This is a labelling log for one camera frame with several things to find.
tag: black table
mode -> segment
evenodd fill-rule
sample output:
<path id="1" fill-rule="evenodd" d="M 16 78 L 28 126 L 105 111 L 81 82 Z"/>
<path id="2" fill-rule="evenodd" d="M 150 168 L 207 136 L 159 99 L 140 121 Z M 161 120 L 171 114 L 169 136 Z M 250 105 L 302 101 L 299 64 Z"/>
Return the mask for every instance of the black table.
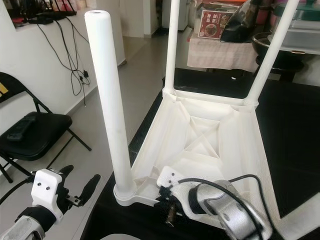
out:
<path id="1" fill-rule="evenodd" d="M 253 80 L 231 79 L 219 73 L 177 68 L 175 89 L 245 98 Z M 156 97 L 129 145 L 134 162 L 152 120 L 161 104 Z M 256 109 L 272 184 L 283 217 L 320 192 L 320 87 L 268 80 Z M 174 227 L 164 223 L 160 208 L 134 203 L 122 207 L 113 195 L 112 175 L 97 200 L 85 226 L 82 240 L 101 239 L 110 234 L 128 234 L 143 240 L 229 239 L 223 230 L 177 216 Z M 282 239 L 274 233 L 274 240 Z M 301 238 L 319 240 L 320 228 Z"/>

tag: table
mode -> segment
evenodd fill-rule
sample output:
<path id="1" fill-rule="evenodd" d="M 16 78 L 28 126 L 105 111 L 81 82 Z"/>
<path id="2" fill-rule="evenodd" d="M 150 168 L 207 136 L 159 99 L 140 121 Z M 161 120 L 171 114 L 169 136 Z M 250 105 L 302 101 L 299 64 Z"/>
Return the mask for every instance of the table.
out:
<path id="1" fill-rule="evenodd" d="M 174 79 L 176 89 L 232 98 L 246 97 L 252 82 L 252 79 L 245 77 L 234 80 L 221 73 L 179 68 Z M 161 100 L 160 92 L 129 145 L 131 163 L 139 152 Z M 320 190 L 320 87 L 268 80 L 259 103 L 256 114 L 276 200 L 283 217 Z M 98 240 L 120 233 L 142 240 L 229 239 L 219 228 L 179 216 L 174 227 L 168 227 L 164 223 L 167 213 L 160 208 L 141 203 L 122 207 L 113 195 L 114 185 L 112 175 L 91 212 L 81 240 Z M 317 228 L 301 240 L 318 240 L 319 236 L 320 228 Z M 274 233 L 271 239 L 282 238 Z"/>
<path id="2" fill-rule="evenodd" d="M 258 68 L 251 43 L 228 43 L 199 38 L 193 33 L 189 41 L 188 67 L 206 69 L 241 69 L 255 72 Z"/>

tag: chair leg foot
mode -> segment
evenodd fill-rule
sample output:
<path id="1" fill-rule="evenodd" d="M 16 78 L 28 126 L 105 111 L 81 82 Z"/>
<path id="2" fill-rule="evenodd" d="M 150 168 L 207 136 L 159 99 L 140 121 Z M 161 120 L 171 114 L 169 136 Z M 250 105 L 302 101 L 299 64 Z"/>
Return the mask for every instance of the chair leg foot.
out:
<path id="1" fill-rule="evenodd" d="M 0 171 L 2 172 L 2 174 L 4 175 L 4 177 L 8 180 L 8 182 L 10 184 L 12 184 L 14 182 L 1 164 L 0 164 Z"/>
<path id="2" fill-rule="evenodd" d="M 72 136 L 74 136 L 75 139 L 77 139 L 86 149 L 88 149 L 89 152 L 91 152 L 91 148 L 85 144 L 84 141 L 81 140 L 80 137 L 78 137 L 73 131 L 71 131 L 70 129 L 68 129 L 68 132 L 72 134 Z"/>

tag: white tablecloth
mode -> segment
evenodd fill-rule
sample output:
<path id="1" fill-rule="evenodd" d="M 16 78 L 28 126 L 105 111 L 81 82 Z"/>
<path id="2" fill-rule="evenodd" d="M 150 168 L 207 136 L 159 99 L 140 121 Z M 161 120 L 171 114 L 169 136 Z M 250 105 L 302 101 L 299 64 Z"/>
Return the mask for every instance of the white tablecloth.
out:
<path id="1" fill-rule="evenodd" d="M 189 67 L 206 69 L 242 69 L 255 72 L 257 53 L 251 43 L 227 43 L 198 38 L 192 34 L 189 44 Z"/>

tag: chair leg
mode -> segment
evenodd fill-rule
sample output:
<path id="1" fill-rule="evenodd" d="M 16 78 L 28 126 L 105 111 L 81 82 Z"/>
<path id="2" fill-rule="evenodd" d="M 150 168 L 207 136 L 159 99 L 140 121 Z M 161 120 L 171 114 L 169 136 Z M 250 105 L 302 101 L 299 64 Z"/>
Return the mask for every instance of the chair leg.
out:
<path id="1" fill-rule="evenodd" d="M 68 129 L 68 132 L 71 133 L 72 136 L 74 136 L 75 139 L 77 139 L 86 149 L 88 149 L 89 151 L 92 150 L 87 144 L 85 144 L 84 141 L 82 141 L 82 140 L 80 139 L 80 137 L 78 137 L 73 131 L 71 131 L 70 128 Z"/>
<path id="2" fill-rule="evenodd" d="M 12 184 L 14 181 L 9 177 L 8 173 L 6 172 L 5 168 L 0 164 L 0 171 L 4 175 L 4 177 L 8 180 L 10 184 Z"/>
<path id="3" fill-rule="evenodd" d="M 46 167 L 46 169 L 49 169 L 50 166 L 55 162 L 55 160 L 59 157 L 59 155 L 62 153 L 62 151 L 67 147 L 67 145 L 71 142 L 71 140 L 74 138 L 72 136 L 69 141 L 63 146 L 63 148 L 58 152 L 58 154 L 54 157 L 54 159 L 49 163 L 49 165 Z"/>
<path id="4" fill-rule="evenodd" d="M 8 163 L 10 163 L 12 166 L 14 166 L 16 169 L 18 169 L 20 172 L 22 172 L 23 174 L 27 175 L 28 177 L 31 177 L 31 178 L 34 177 L 29 171 L 27 171 L 25 168 L 20 166 L 13 159 L 10 159 L 9 157 L 4 157 L 4 160 L 6 160 Z"/>

